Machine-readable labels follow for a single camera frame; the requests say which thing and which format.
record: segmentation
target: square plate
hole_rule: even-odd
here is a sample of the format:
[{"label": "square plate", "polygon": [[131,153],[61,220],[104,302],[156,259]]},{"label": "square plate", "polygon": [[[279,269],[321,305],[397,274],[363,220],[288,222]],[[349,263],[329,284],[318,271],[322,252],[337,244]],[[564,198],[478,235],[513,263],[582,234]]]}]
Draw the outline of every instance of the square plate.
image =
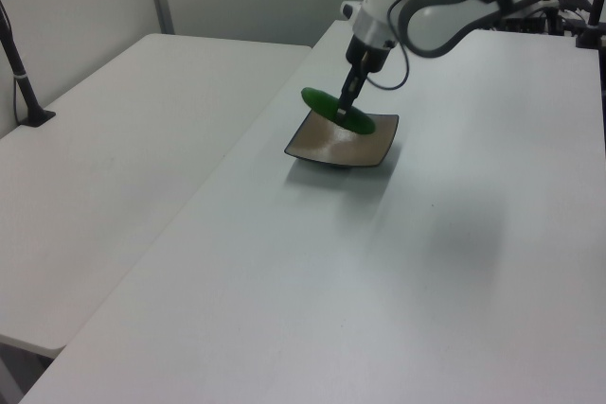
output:
[{"label": "square plate", "polygon": [[375,122],[372,134],[357,134],[310,111],[284,150],[301,160],[338,167],[376,167],[389,152],[400,118],[368,114]]}]

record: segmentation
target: white table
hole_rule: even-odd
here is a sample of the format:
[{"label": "white table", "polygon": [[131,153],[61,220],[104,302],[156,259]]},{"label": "white table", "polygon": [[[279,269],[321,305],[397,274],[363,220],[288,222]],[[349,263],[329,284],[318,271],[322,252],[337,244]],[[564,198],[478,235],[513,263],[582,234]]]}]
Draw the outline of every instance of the white table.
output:
[{"label": "white table", "polygon": [[[596,53],[475,32],[363,90],[401,115],[382,167],[296,162],[299,91],[338,92],[349,36],[330,28],[24,404],[603,402]],[[400,76],[394,53],[377,79]]]},{"label": "white table", "polygon": [[0,141],[0,343],[56,356],[310,52],[150,35]]}]

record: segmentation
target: green disc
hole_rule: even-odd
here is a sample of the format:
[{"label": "green disc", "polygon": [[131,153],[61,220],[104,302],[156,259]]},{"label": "green disc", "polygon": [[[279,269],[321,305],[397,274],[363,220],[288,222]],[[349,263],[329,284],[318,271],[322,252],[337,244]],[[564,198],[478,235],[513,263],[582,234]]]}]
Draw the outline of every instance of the green disc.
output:
[{"label": "green disc", "polygon": [[301,91],[303,101],[316,114],[322,115],[327,120],[336,123],[341,128],[345,128],[351,132],[358,134],[372,134],[375,132],[375,122],[357,108],[351,107],[345,120],[342,123],[337,123],[337,109],[339,100],[321,90],[306,87]]}]

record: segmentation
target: cable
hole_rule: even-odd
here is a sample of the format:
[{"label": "cable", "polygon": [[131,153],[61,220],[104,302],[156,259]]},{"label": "cable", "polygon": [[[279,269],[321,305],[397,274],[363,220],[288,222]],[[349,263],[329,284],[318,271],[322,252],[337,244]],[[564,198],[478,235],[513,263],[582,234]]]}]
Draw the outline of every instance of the cable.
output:
[{"label": "cable", "polygon": [[531,11],[529,14],[524,16],[522,19],[528,19],[533,14],[537,14],[537,13],[541,13],[541,12],[545,13],[546,11],[548,11],[550,9],[553,9],[553,7],[540,7],[539,9],[535,9],[534,11]]},{"label": "cable", "polygon": [[391,19],[391,13],[393,12],[394,8],[402,1],[404,1],[404,0],[396,0],[393,4],[391,4],[389,9],[387,10],[387,23],[389,25],[389,29],[391,30],[391,33],[394,34],[394,37],[396,38],[396,40],[398,41],[398,44],[400,45],[402,54],[404,55],[404,60],[406,62],[406,74],[404,75],[404,79],[398,85],[394,85],[393,87],[387,87],[387,86],[379,84],[378,82],[375,82],[370,77],[366,76],[366,80],[368,82],[370,82],[370,85],[373,85],[374,87],[376,87],[378,89],[390,91],[390,92],[394,91],[394,90],[398,90],[401,87],[403,87],[404,84],[408,81],[408,77],[410,76],[410,60],[408,58],[408,53],[406,52],[406,48],[404,47],[404,44],[401,42],[400,35],[398,34],[398,31],[396,30],[396,27],[394,26],[394,23]]},{"label": "cable", "polygon": [[[12,24],[10,23],[9,15],[4,8],[4,4],[2,0],[0,0],[0,13],[2,13],[4,21],[7,22],[7,26],[9,26],[9,32],[12,34]],[[15,116],[15,123],[17,126],[21,125],[19,121],[19,117],[17,115],[17,78],[13,76],[12,78],[12,113]]]},{"label": "cable", "polygon": [[12,24],[10,23],[9,14],[4,9],[4,4],[2,3],[1,0],[0,0],[0,12],[2,12],[2,15],[4,16],[4,19],[7,21],[7,24],[9,25],[9,30],[12,32]]},{"label": "cable", "polygon": [[15,116],[15,123],[17,126],[21,125],[19,117],[17,116],[17,78],[12,79],[12,113]]}]

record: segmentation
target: table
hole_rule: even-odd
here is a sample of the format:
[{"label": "table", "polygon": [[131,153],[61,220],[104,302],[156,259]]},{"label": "table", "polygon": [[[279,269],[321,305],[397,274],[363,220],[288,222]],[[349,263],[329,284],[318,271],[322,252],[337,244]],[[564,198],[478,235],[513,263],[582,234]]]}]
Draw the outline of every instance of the table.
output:
[{"label": "table", "polygon": [[329,29],[24,404],[603,402],[597,54],[474,32],[365,87],[401,115],[381,167],[297,162],[299,91],[340,89],[349,37]]},{"label": "table", "polygon": [[150,35],[0,141],[0,343],[55,357],[310,52]]}]

